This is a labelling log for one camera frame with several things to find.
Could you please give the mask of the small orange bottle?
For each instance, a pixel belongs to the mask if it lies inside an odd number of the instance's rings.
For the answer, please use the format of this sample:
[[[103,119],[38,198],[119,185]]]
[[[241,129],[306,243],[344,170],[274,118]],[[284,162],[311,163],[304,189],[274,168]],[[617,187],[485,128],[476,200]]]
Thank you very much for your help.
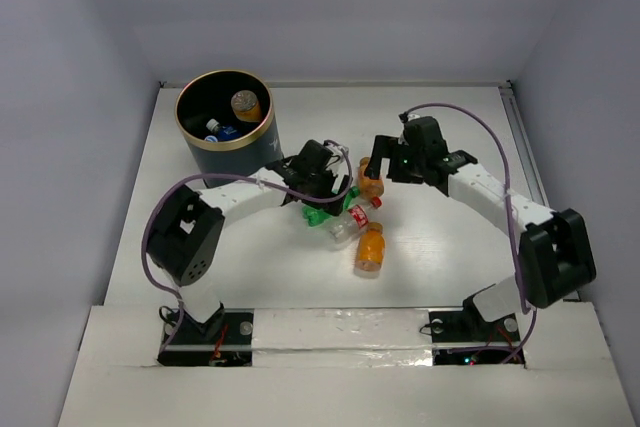
[[[384,228],[371,222],[359,239],[354,263],[354,272],[359,276],[378,276],[384,261],[386,242]]]
[[[365,170],[370,158],[363,157],[359,162],[357,188],[363,199],[370,200],[374,197],[381,197],[384,194],[384,184],[381,179],[371,179],[365,175]]]

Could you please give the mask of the green plastic bottle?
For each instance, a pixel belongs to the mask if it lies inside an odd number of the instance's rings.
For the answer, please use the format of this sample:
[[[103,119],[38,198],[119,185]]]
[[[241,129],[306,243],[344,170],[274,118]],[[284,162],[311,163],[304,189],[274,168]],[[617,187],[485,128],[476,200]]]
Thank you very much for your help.
[[[352,186],[343,199],[343,204],[340,213],[346,211],[354,200],[359,196],[360,190],[357,186]],[[304,205],[301,209],[302,217],[307,222],[309,227],[317,227],[327,220],[333,218],[333,216],[324,210],[314,208],[308,205]]]

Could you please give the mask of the clear bottle red label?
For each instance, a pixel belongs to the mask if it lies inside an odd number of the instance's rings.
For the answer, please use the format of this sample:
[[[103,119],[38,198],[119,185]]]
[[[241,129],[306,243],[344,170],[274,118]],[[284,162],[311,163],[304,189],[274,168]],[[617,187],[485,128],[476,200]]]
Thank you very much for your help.
[[[371,215],[382,206],[380,197],[355,204],[328,222],[327,232],[336,245],[342,245],[360,234],[370,223]]]

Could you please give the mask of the clear bottle blue label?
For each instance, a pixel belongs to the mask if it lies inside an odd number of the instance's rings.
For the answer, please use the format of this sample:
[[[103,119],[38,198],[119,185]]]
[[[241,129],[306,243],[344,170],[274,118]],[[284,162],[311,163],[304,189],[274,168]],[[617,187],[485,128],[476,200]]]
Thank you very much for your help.
[[[208,134],[204,138],[206,142],[219,143],[230,142],[242,137],[242,133],[231,125],[223,125],[216,119],[210,119],[205,125]]]

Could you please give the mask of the large orange bottle blue label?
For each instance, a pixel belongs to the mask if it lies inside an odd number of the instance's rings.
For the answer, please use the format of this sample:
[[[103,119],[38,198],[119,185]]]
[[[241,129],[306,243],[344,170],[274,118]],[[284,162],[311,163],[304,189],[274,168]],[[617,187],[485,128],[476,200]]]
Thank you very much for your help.
[[[231,108],[238,120],[258,124],[263,114],[257,95],[250,90],[241,90],[231,97]]]

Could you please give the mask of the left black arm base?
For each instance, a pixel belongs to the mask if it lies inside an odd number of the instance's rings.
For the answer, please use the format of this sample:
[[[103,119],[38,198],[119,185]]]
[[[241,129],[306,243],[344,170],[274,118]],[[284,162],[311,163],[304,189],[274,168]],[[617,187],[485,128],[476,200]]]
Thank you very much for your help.
[[[204,324],[162,306],[162,347],[157,361],[167,367],[248,367],[252,365],[254,311],[227,310],[223,305]]]

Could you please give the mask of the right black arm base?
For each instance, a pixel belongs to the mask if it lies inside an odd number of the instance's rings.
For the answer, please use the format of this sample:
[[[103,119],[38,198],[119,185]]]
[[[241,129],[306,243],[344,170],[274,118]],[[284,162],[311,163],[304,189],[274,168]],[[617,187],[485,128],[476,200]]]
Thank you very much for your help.
[[[487,321],[473,300],[474,295],[458,308],[430,311],[427,322],[419,328],[419,333],[428,336],[434,345],[434,364],[524,365],[524,356],[515,353],[521,340],[515,314]]]

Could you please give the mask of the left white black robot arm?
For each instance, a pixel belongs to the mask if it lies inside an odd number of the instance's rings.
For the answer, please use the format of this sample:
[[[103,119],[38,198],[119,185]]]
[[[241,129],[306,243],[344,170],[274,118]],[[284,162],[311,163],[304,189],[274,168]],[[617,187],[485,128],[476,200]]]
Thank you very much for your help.
[[[185,326],[201,342],[219,335],[224,306],[191,306],[183,291],[210,268],[225,225],[296,201],[336,216],[353,177],[346,146],[309,140],[298,154],[271,161],[248,176],[201,173],[172,186],[152,210],[140,247],[149,283],[177,302],[177,319],[165,322],[170,329],[163,333],[160,349]]]

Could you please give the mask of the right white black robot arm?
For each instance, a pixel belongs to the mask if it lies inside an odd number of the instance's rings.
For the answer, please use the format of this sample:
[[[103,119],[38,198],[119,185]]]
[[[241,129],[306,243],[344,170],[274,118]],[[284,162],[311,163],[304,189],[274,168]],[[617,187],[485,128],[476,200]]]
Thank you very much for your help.
[[[483,217],[509,239],[514,273],[467,298],[462,331],[482,339],[497,321],[519,310],[545,309],[596,278],[584,218],[555,211],[515,192],[464,150],[452,151],[432,117],[407,120],[398,137],[376,136],[365,169],[371,179],[387,160],[396,183],[438,189]]]

